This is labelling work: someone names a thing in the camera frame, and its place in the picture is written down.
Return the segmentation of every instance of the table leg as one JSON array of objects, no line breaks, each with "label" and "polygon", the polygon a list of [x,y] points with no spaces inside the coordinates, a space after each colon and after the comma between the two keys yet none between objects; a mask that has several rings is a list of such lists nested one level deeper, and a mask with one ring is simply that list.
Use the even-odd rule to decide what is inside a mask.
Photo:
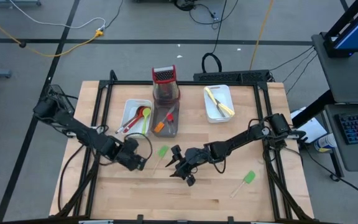
[{"label": "table leg", "polygon": [[306,107],[306,109],[296,115],[292,119],[292,124],[295,128],[299,128],[300,126],[308,122],[311,118],[314,118],[318,113],[322,112],[325,105],[334,103],[335,100],[333,97],[333,93],[331,93],[331,90],[327,90],[327,92],[323,93],[317,100],[315,100],[312,104]]}]

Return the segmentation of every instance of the red cheese grater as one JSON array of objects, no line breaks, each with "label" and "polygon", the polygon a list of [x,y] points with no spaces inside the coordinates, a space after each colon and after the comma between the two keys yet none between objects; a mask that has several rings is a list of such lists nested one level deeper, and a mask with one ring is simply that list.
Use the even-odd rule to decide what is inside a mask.
[{"label": "red cheese grater", "polygon": [[156,101],[172,102],[179,100],[180,90],[177,83],[175,66],[153,68],[153,97]]}]

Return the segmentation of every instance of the wooden tabletop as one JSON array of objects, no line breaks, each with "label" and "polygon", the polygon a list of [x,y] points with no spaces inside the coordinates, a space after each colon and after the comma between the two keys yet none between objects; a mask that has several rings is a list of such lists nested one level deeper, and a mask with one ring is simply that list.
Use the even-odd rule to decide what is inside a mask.
[{"label": "wooden tabletop", "polygon": [[[83,82],[76,106],[75,118],[89,125],[93,114],[98,82]],[[175,138],[156,138],[150,134],[154,154],[143,171],[128,171],[118,164],[101,166],[98,172],[93,201],[92,218],[136,219],[143,214],[145,220],[204,220],[224,221],[233,216],[235,221],[274,221],[267,173],[262,159],[262,142],[256,141],[236,149],[227,158],[224,174],[216,172],[212,164],[200,166],[195,174],[196,184],[187,186],[178,177],[169,177],[174,166],[165,168],[172,153],[167,152],[155,174],[152,170],[158,161],[155,153],[162,146],[179,144],[184,153],[189,147],[203,147],[204,143],[224,141],[247,129],[247,123],[257,118],[254,91],[248,86],[230,86],[236,115],[227,123],[209,124],[206,118],[203,86],[180,86],[180,118]],[[287,98],[282,83],[269,83],[268,92],[273,113],[283,113],[291,122]],[[266,115],[263,93],[260,91],[264,116]],[[152,85],[114,85],[109,106],[107,134],[113,135],[120,123],[124,105],[128,99],[152,101]],[[98,122],[101,120],[103,102]],[[296,142],[287,140],[288,148],[298,150]],[[79,148],[76,139],[69,139],[62,162]],[[139,139],[137,151],[147,157],[150,152],[145,139]],[[78,186],[85,150],[83,149],[68,165],[63,180],[62,204],[66,203]],[[281,151],[287,189],[299,206],[313,216],[305,175],[299,155]],[[231,192],[241,184],[242,178],[253,170],[254,181],[243,186],[230,199]],[[58,212],[57,188],[50,214]],[[281,217],[285,217],[282,196],[278,192]],[[81,211],[85,211],[88,190],[85,190]]]}]

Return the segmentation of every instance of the wooden handle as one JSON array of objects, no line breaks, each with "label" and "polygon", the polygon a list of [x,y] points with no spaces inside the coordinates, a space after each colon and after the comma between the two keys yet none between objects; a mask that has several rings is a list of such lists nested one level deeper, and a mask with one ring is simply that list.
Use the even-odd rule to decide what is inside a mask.
[{"label": "wooden handle", "polygon": [[214,95],[208,87],[204,87],[204,90],[207,92],[208,96],[211,98],[212,102],[217,105]]}]

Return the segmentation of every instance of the gray floor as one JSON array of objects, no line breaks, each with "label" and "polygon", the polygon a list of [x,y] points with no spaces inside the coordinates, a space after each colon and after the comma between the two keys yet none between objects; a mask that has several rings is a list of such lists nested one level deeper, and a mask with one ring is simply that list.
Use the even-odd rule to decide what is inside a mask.
[{"label": "gray floor", "polygon": [[[73,1],[48,0],[43,1],[42,7],[28,5],[23,9],[40,21],[66,23]],[[223,1],[202,2],[220,15]],[[268,4],[269,0],[240,1],[232,16],[223,23],[220,39],[255,40]],[[118,0],[81,0],[73,25],[96,16],[110,20],[118,5]],[[234,1],[230,0],[227,8],[233,5]],[[203,13],[201,8],[194,11],[195,17],[208,21],[208,15]],[[275,1],[262,39],[310,41],[312,34],[327,31],[342,13],[339,0]],[[0,7],[0,25],[16,37],[26,39],[59,39],[63,32],[62,27],[34,24],[9,7]],[[99,23],[94,22],[83,29],[71,30],[68,38],[87,39],[98,26]],[[179,11],[164,0],[144,0],[140,4],[124,0],[119,17],[102,39],[215,39],[216,34],[210,26],[194,24],[187,12]],[[48,54],[53,54],[57,48],[57,44],[29,45]],[[65,44],[64,49],[72,46]],[[177,66],[179,80],[191,80],[194,73],[201,71],[203,54],[212,48],[213,45],[207,44],[90,44],[62,57],[52,82],[61,85],[66,93],[77,95],[82,81],[105,79],[110,69],[116,71],[120,80],[150,80],[151,67],[171,64]],[[253,69],[273,68],[307,48],[261,45]],[[253,49],[252,45],[219,45],[216,55],[225,71],[248,70]],[[282,81],[300,60],[275,70],[276,81]],[[34,55],[16,44],[0,44],[0,68],[9,68],[13,72],[11,79],[0,79],[0,201],[51,62],[51,58]],[[287,90],[306,62],[286,81]],[[214,72],[216,65],[207,60],[206,68]],[[288,94],[290,108],[307,106],[327,89],[316,58]],[[64,136],[42,124],[37,125],[5,221],[48,215],[65,143]],[[328,155],[314,156],[332,168]],[[332,182],[307,155],[303,157],[316,218],[327,222],[358,223],[358,192],[342,183]],[[346,172],[345,175],[348,181],[358,185],[358,173]]]}]

